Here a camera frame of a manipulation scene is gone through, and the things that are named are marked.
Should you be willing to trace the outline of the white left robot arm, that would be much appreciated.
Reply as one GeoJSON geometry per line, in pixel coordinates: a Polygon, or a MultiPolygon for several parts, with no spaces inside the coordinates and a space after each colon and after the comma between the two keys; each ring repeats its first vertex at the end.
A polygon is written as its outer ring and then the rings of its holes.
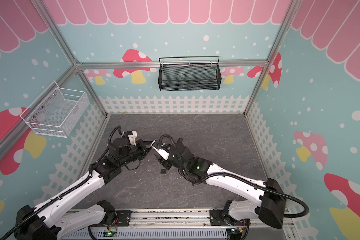
{"type": "Polygon", "coordinates": [[[67,189],[35,207],[28,205],[17,213],[14,237],[17,240],[61,240],[90,227],[113,227],[119,220],[115,208],[108,201],[99,201],[88,209],[69,215],[85,197],[102,188],[122,172],[122,167],[143,160],[151,150],[151,142],[138,140],[127,146],[124,155],[104,157],[90,165],[89,171],[67,189]]]}

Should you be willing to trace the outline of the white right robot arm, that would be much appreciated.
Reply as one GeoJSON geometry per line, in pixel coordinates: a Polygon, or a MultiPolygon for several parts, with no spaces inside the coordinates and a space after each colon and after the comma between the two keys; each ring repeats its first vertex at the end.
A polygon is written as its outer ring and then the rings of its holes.
{"type": "Polygon", "coordinates": [[[157,151],[159,163],[166,169],[176,167],[180,175],[194,185],[206,184],[228,190],[245,198],[227,201],[222,212],[225,222],[258,218],[264,224],[281,229],[287,199],[274,179],[253,180],[223,169],[206,159],[195,157],[179,139],[174,145],[151,145],[157,151]]]}

